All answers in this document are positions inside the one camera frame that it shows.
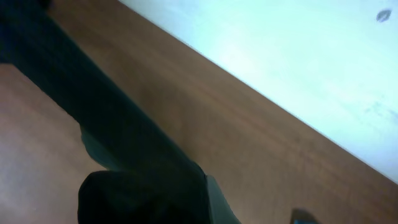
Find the black t-shirt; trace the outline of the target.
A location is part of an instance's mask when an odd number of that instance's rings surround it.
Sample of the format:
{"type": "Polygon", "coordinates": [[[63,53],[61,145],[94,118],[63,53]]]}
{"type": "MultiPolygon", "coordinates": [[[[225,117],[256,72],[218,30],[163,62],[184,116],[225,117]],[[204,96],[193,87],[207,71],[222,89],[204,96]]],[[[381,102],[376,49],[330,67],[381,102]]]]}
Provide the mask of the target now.
{"type": "Polygon", "coordinates": [[[103,166],[78,192],[79,223],[237,223],[203,172],[46,14],[48,1],[1,2],[1,61],[81,129],[103,166]]]}

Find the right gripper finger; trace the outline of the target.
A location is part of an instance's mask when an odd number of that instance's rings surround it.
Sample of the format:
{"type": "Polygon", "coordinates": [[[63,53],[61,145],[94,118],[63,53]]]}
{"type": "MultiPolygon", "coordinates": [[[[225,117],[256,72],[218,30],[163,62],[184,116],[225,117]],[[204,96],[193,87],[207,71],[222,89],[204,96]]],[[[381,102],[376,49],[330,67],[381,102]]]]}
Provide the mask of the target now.
{"type": "Polygon", "coordinates": [[[319,221],[310,212],[295,208],[292,210],[290,224],[319,224],[319,221]]]}

